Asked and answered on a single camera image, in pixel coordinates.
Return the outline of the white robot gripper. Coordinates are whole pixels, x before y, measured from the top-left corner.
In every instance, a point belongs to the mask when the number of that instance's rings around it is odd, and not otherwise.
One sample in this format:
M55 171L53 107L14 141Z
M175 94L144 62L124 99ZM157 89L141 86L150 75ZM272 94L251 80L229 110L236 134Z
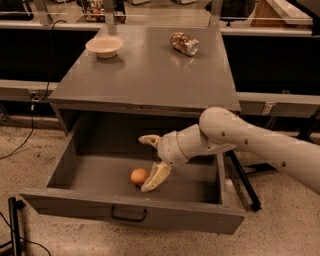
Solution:
M151 192L161 185L170 175L171 166L183 165L196 156L213 154L213 146L198 124L170 132L161 138L158 135L143 135L138 141L157 148L158 156L163 161L153 163L150 175L141 187L142 192Z

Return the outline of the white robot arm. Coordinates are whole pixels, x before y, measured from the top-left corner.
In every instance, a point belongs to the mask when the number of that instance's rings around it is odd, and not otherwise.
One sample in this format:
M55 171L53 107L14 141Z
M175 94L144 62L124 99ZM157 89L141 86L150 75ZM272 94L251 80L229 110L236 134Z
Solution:
M224 108L208 108L195 125L163 136L144 135L139 142L153 146L161 159L152 166L149 178L142 185L143 192L156 189L173 168L193 157L239 147L320 194L319 145L251 125Z

